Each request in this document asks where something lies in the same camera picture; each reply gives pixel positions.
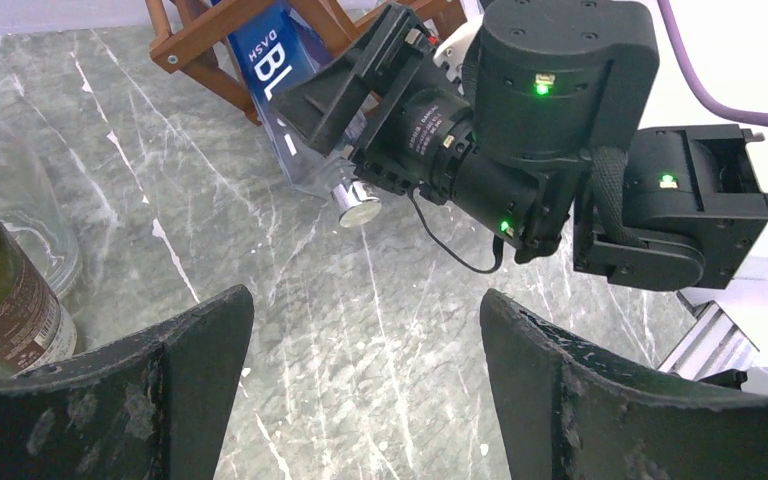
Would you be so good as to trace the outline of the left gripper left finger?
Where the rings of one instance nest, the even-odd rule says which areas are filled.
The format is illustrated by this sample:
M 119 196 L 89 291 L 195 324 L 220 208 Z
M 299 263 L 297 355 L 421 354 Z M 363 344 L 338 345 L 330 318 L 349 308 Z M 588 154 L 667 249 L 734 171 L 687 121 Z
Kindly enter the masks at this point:
M 210 479 L 246 358 L 233 286 L 117 341 L 0 379 L 0 479 Z

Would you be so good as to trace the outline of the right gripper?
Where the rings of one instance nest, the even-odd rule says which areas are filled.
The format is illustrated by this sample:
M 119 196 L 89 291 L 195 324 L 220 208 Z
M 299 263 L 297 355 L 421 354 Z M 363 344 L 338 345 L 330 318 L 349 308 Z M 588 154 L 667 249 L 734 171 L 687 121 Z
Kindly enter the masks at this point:
M 475 199 L 472 108 L 433 60 L 429 30 L 390 2 L 323 70 L 273 95 L 274 114 L 304 145 L 327 155 L 367 97 L 381 99 L 356 147 L 359 176 L 395 194 Z

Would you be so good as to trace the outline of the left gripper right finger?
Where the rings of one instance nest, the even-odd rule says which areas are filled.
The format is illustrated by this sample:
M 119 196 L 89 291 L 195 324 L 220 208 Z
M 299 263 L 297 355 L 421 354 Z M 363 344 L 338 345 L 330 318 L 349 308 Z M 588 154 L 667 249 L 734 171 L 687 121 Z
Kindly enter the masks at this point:
M 479 320 L 514 479 L 768 479 L 768 395 L 616 355 L 488 290 Z

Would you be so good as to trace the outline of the clear bottle silver cap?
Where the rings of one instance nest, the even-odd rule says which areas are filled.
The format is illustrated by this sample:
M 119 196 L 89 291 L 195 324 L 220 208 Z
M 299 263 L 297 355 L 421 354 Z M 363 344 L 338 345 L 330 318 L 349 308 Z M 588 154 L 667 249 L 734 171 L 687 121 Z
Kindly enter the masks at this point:
M 82 269 L 82 254 L 53 186 L 30 143 L 0 119 L 0 221 L 54 293 L 65 297 Z

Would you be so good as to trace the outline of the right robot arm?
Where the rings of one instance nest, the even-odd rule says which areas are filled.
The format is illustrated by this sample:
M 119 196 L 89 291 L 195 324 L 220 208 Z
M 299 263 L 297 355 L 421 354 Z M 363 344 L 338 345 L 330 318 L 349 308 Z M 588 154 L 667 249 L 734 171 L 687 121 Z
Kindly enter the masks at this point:
M 386 4 L 326 68 L 272 99 L 302 142 L 363 180 L 452 203 L 519 264 L 573 226 L 578 272 L 650 291 L 723 289 L 768 223 L 746 121 L 641 128 L 660 58 L 633 1 L 487 1 L 459 83 L 409 7 Z

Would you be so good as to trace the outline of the blue square bottle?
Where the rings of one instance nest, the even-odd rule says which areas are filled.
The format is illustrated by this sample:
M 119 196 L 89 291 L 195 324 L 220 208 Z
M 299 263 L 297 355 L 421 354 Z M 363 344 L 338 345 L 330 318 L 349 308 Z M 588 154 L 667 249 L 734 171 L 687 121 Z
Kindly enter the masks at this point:
M 349 148 L 366 126 L 357 112 L 337 129 L 335 146 L 322 154 L 302 139 L 301 127 L 318 112 L 287 93 L 319 73 L 333 59 L 323 40 L 287 1 L 271 1 L 228 35 L 242 79 L 292 188 L 336 203 L 339 224 L 359 227 L 381 211 L 371 184 L 358 178 Z

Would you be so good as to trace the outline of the dark green labelled wine bottle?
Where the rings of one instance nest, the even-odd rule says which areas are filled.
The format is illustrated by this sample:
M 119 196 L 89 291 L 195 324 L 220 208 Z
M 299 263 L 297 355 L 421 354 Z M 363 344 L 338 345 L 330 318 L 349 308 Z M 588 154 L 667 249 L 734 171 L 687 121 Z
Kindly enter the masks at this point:
M 0 221 L 0 378 L 76 353 L 68 311 Z

